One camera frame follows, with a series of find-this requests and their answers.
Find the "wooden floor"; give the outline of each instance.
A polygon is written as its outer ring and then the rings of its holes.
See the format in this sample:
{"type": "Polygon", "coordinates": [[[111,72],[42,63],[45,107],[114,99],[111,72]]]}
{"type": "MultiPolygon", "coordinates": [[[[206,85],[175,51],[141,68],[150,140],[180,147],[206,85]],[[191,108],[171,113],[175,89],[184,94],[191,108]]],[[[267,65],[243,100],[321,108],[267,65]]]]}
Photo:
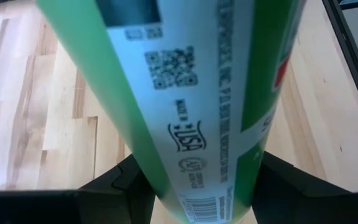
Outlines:
{"type": "MultiPolygon", "coordinates": [[[[306,4],[266,149],[358,191],[358,92],[321,1],[306,4]]],[[[35,6],[0,4],[0,190],[77,188],[129,154],[35,6]]],[[[152,223],[173,223],[159,202],[152,223]]]]}

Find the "cylindrical tube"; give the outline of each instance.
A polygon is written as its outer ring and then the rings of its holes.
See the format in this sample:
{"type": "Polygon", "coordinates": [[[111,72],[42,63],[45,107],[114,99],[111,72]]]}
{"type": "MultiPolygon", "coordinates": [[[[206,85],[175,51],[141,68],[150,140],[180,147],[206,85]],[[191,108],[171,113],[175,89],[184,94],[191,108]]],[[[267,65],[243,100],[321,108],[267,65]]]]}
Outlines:
{"type": "Polygon", "coordinates": [[[250,208],[305,0],[37,0],[163,204],[250,208]]]}

